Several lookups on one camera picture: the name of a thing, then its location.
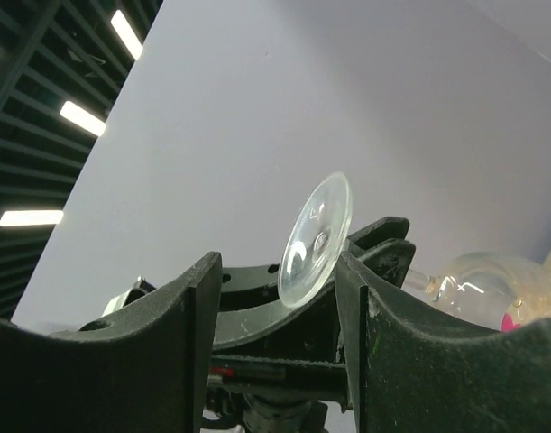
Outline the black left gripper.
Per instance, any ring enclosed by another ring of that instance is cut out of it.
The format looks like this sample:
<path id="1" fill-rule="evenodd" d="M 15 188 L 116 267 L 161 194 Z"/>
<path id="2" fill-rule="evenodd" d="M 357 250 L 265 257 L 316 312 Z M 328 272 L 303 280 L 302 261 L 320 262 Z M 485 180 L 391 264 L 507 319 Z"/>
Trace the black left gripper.
<path id="1" fill-rule="evenodd" d="M 348 235 L 344 247 L 400 289 L 416 252 L 406 239 L 409 227 L 405 217 L 382 217 Z M 274 278 L 271 269 L 222 271 L 206 390 L 346 402 L 332 287 L 310 304 L 287 310 L 276 296 Z"/>

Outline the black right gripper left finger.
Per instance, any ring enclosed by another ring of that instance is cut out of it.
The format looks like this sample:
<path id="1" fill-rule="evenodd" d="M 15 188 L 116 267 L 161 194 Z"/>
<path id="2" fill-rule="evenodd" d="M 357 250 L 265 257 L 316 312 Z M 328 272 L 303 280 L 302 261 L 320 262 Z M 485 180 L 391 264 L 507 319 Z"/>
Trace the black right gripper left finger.
<path id="1" fill-rule="evenodd" d="M 42 335 L 0 318 L 0 432 L 197 432 L 222 258 L 77 331 Z"/>

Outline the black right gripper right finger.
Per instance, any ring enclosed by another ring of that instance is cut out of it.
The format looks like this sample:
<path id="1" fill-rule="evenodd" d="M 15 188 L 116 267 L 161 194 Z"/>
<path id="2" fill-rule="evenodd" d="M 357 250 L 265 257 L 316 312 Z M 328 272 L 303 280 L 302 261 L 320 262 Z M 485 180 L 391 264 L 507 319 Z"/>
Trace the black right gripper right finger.
<path id="1" fill-rule="evenodd" d="M 349 253 L 337 310 L 360 432 L 551 432 L 551 318 L 502 333 L 451 317 Z"/>

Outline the clear wine glass front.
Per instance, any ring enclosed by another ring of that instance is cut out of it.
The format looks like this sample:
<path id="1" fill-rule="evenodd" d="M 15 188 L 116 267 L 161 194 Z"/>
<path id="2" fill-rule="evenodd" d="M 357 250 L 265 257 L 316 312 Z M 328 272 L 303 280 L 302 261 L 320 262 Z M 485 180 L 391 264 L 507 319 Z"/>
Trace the clear wine glass front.
<path id="1" fill-rule="evenodd" d="M 329 280 L 346 247 L 353 201 L 349 180 L 340 171 L 327 176 L 309 195 L 280 262 L 278 295 L 285 307 L 308 304 Z"/>

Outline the clear wine glass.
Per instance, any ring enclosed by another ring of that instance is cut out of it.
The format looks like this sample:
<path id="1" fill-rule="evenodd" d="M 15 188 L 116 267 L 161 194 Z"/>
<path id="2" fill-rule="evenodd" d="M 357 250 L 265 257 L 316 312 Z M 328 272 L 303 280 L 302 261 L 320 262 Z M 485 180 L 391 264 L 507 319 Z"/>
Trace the clear wine glass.
<path id="1" fill-rule="evenodd" d="M 285 307 L 308 304 L 329 280 L 346 247 L 353 201 L 349 180 L 340 171 L 327 176 L 309 195 L 280 262 L 278 295 Z"/>
<path id="2" fill-rule="evenodd" d="M 402 289 L 422 295 L 428 305 L 448 315 L 500 331 L 506 313 L 519 323 L 513 306 L 517 282 L 525 268 L 534 264 L 538 263 L 502 253 L 467 253 L 435 276 L 410 269 Z"/>

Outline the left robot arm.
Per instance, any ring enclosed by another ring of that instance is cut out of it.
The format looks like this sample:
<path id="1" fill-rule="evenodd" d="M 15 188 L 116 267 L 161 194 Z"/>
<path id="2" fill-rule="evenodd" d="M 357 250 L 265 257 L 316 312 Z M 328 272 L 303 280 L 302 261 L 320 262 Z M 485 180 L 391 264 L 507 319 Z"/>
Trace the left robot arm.
<path id="1" fill-rule="evenodd" d="M 46 432 L 249 432 L 322 427 L 324 401 L 351 406 L 357 428 L 405 428 L 397 404 L 418 345 L 400 286 L 415 252 L 409 221 L 387 216 L 350 247 L 307 305 L 247 308 L 266 268 L 227 270 L 203 255 L 178 278 L 76 332 L 0 327 L 26 355 L 31 412 Z"/>

